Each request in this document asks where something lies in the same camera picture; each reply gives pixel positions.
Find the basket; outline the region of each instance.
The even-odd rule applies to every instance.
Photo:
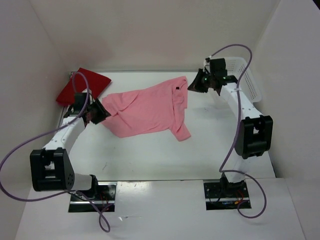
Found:
[[[247,65],[246,60],[242,57],[225,57],[224,59],[228,75],[234,75],[237,79],[239,79],[241,73]],[[250,68],[248,68],[244,73],[240,82],[240,87],[251,103],[257,103],[261,101],[262,95],[258,89],[254,76],[250,71]],[[209,93],[213,97],[217,107],[222,107],[222,105],[227,104],[212,88],[209,88]]]

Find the white table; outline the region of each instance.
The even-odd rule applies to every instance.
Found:
[[[256,219],[245,219],[235,209],[207,211],[201,180],[118,182],[115,212],[105,213],[110,233],[100,229],[96,212],[68,213],[70,196],[64,194],[27,203],[16,240],[304,240],[285,180],[259,182],[267,208]],[[263,197],[250,179],[247,188],[252,209],[243,213],[254,215]],[[29,198],[46,195],[31,190]]]
[[[103,73],[110,93],[143,89],[194,72]],[[79,136],[70,159],[77,173],[95,174],[101,181],[119,181],[115,212],[105,216],[111,232],[99,228],[98,214],[68,213],[70,196],[28,202],[16,240],[303,240],[303,232],[284,179],[275,178],[269,155],[252,163],[267,196],[267,209],[257,219],[245,219],[236,210],[206,210],[202,179],[219,179],[218,169],[236,130],[230,109],[215,109],[209,94],[188,93],[185,124],[191,137],[178,142],[169,130],[128,138],[114,136],[103,125],[89,124]],[[176,180],[142,181],[129,180]],[[252,209],[263,207],[258,186],[247,181]],[[30,191],[29,198],[48,195]]]
[[[110,93],[145,89],[195,72],[103,72],[112,82],[100,99]],[[216,109],[209,94],[188,91],[185,125],[191,137],[179,142],[170,132],[118,138],[102,124],[89,124],[75,142],[70,160],[74,171],[94,174],[100,181],[219,179],[219,167],[236,131],[229,108]],[[250,166],[257,178],[274,178],[266,152]]]

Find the pink t-shirt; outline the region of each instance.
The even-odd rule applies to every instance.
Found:
[[[186,140],[191,136],[184,124],[187,88],[181,76],[146,89],[109,94],[102,105],[111,116],[102,124],[119,138],[170,129],[178,141]]]

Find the red towel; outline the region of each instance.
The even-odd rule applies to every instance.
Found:
[[[85,75],[86,79],[88,80],[91,94],[94,99],[96,99],[111,82],[111,79],[108,77],[102,76],[93,71],[79,68],[78,72]],[[82,92],[86,89],[86,83],[79,74],[75,76],[74,83],[77,92]],[[56,101],[59,105],[64,107],[67,107],[75,102],[75,92],[72,86],[72,77],[70,77],[70,81],[60,92],[59,96],[56,98]]]

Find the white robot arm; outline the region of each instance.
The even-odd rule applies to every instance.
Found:
[[[240,129],[228,163],[233,166],[231,170],[247,173],[250,163],[270,149],[273,120],[270,116],[264,116],[253,106],[242,92],[241,87],[237,87],[237,82],[235,76],[228,75],[224,58],[207,58],[204,61],[203,69],[198,70],[188,90],[207,93],[208,88],[213,88],[228,103],[236,118],[238,117],[237,92],[239,91],[241,100]],[[230,184],[231,187],[239,185],[245,179],[243,174],[236,172],[223,174],[227,184]]]
[[[75,94],[75,103],[64,115],[62,126],[68,125],[77,117],[85,100],[86,93]],[[89,122],[98,124],[109,116],[110,113],[98,99],[92,100],[80,118],[56,132],[42,149],[33,150],[30,154],[30,165],[34,190],[79,190],[87,196],[94,195],[98,186],[97,178],[94,175],[75,173],[69,160],[69,153]]]

